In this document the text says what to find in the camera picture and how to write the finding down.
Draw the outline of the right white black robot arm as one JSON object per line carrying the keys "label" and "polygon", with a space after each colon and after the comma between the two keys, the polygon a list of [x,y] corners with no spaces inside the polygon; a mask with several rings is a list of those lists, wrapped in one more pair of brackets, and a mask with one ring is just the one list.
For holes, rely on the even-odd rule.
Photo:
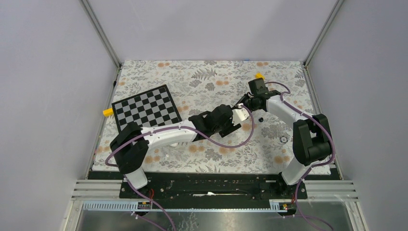
{"label": "right white black robot arm", "polygon": [[335,147],[325,115],[310,115],[287,102],[284,92],[269,90],[262,78],[248,83],[250,94],[242,103],[250,110],[264,110],[277,116],[293,131],[293,154],[290,164],[280,173],[276,192],[288,198],[295,192],[295,184],[304,179],[313,167],[324,166],[335,158]]}

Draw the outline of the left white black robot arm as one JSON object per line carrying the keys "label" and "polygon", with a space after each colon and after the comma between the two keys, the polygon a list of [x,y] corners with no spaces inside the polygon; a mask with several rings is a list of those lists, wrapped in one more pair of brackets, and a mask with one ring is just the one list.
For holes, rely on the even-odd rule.
{"label": "left white black robot arm", "polygon": [[218,133],[224,137],[240,128],[249,118],[243,106],[220,105],[213,111],[193,115],[181,122],[158,126],[140,127],[131,122],[110,143],[111,157],[119,172],[127,179],[131,192],[138,198],[149,193],[147,177],[142,168],[146,154],[164,146],[208,139]]}

